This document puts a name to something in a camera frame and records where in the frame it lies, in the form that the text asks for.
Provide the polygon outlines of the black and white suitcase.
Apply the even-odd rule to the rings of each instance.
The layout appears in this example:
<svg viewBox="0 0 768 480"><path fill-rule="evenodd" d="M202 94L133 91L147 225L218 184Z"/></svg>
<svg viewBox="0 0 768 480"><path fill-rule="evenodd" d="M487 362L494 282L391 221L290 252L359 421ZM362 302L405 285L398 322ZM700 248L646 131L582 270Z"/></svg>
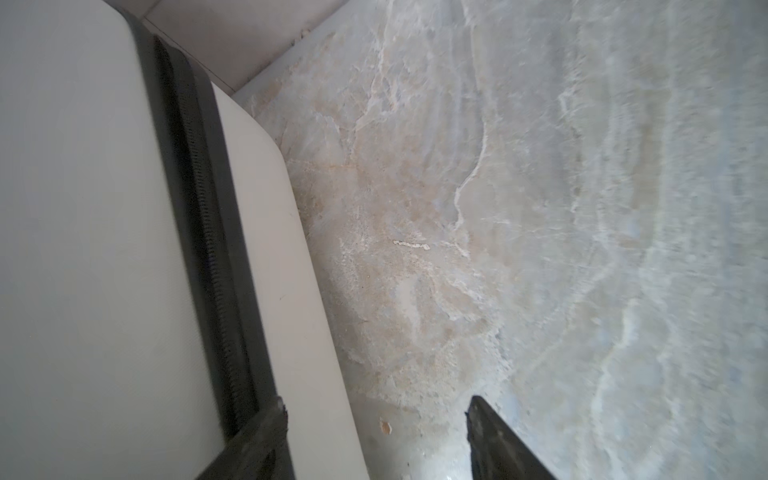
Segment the black and white suitcase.
<svg viewBox="0 0 768 480"><path fill-rule="evenodd" d="M197 479L260 410L365 479L287 168L103 1L1 5L1 475Z"/></svg>

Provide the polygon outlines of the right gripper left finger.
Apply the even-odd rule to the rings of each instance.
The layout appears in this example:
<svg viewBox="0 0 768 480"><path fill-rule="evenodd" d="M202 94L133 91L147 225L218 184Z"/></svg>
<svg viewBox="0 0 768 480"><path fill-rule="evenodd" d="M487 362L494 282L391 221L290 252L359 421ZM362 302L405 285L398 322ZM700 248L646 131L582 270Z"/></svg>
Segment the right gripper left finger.
<svg viewBox="0 0 768 480"><path fill-rule="evenodd" d="M288 412L274 397L197 476L199 480L287 479Z"/></svg>

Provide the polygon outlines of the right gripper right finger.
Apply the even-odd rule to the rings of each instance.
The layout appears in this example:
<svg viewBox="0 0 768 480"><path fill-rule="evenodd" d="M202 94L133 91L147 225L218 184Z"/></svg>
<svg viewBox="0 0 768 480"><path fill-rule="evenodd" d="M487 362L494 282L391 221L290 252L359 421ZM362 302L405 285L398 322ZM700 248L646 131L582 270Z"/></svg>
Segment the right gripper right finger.
<svg viewBox="0 0 768 480"><path fill-rule="evenodd" d="M474 480L555 480L555 476L481 396L466 412Z"/></svg>

